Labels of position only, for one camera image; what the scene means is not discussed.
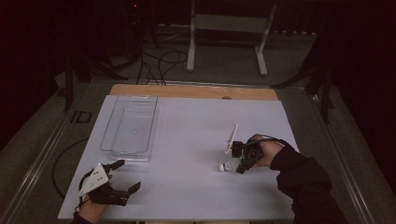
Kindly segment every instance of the clear plastic container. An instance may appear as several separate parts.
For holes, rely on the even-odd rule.
[[[149,161],[157,118],[157,97],[119,96],[101,150],[111,160]]]

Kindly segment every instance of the white tabletop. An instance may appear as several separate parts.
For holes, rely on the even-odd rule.
[[[117,96],[107,96],[67,192],[59,218],[72,218],[78,182],[97,163]],[[141,189],[126,206],[111,205],[104,219],[276,220],[293,218],[291,199],[276,187],[277,171],[257,168],[243,175],[219,171],[235,123],[236,141],[254,133],[272,135],[297,149],[280,101],[158,98],[158,120],[150,161],[128,161],[112,171],[114,189]]]

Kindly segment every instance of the human hand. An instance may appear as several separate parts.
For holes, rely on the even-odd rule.
[[[78,215],[91,223],[96,223],[102,217],[107,207],[108,204],[93,203],[87,194],[79,208]]]
[[[255,135],[251,138],[252,140],[260,140],[263,139],[261,135]],[[271,166],[271,162],[276,156],[276,154],[282,150],[284,147],[282,144],[278,143],[277,141],[265,141],[260,142],[260,146],[262,148],[262,153],[264,157],[256,162],[253,167],[262,167],[262,166]]]

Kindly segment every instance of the metal frame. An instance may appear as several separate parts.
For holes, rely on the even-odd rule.
[[[233,16],[217,16],[206,14],[195,14],[195,0],[191,0],[191,26],[190,26],[190,47],[187,60],[187,71],[194,70],[195,61],[195,30],[220,30],[220,31],[237,31],[262,34],[262,42],[255,47],[257,62],[259,64],[260,74],[267,76],[267,67],[265,65],[262,51],[267,41],[272,20],[276,12],[276,5],[271,7],[268,18],[247,18]]]
[[[343,152],[341,147],[338,145],[337,141],[335,140],[335,136],[333,134],[334,130],[332,129],[331,125],[323,119],[320,113],[320,101],[318,96],[315,95],[314,97],[310,98],[310,103],[314,108],[314,112],[316,113],[316,117],[318,118],[318,122],[321,125],[322,130],[326,133],[326,136],[332,146],[332,154],[335,158],[335,163],[340,171],[340,175],[344,180],[346,185],[346,190],[349,193],[350,199],[355,205],[356,212],[358,213],[359,218],[361,219],[361,223],[364,224],[375,224],[375,219],[373,217],[370,208],[367,205],[366,200],[361,192],[361,188],[357,183],[354,175],[352,174],[346,159],[343,156]]]
[[[82,98],[87,88],[88,85],[80,84],[77,86],[77,97],[75,102],[78,102]],[[0,223],[14,223],[18,218],[18,214],[28,200],[30,193],[32,192],[36,182],[38,181],[38,178],[40,178],[45,166],[50,160],[53,151],[57,147],[58,142],[61,139],[62,134],[64,133],[64,128],[72,117],[72,111],[75,109],[75,107],[76,104],[71,103],[68,107],[68,110],[64,111],[60,115],[56,127],[50,134],[46,144],[43,146],[43,148],[41,148],[38,156],[35,158],[35,161],[26,172],[26,175],[24,176],[14,197],[9,202],[2,216],[0,216]]]

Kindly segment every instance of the human arm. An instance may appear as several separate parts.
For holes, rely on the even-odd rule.
[[[307,158],[286,142],[260,142],[264,158],[256,166],[280,171],[277,187],[293,199],[295,223],[345,224],[346,217],[330,191],[332,181],[313,158]]]
[[[93,203],[88,195],[84,202],[79,207],[79,211],[74,214],[72,224],[96,223],[108,207],[108,204]]]

